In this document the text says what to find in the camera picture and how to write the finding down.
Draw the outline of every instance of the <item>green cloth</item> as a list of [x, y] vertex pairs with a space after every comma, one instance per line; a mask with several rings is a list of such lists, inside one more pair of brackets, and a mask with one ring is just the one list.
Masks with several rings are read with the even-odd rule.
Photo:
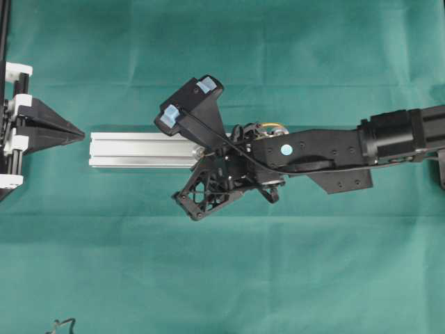
[[187, 170], [95, 170], [88, 147], [207, 73], [227, 125], [443, 104], [444, 18], [442, 0], [13, 0], [8, 61], [87, 139], [26, 157], [0, 204], [0, 331], [443, 333], [434, 163], [332, 196], [298, 177], [275, 205], [251, 192], [197, 223], [170, 199]]

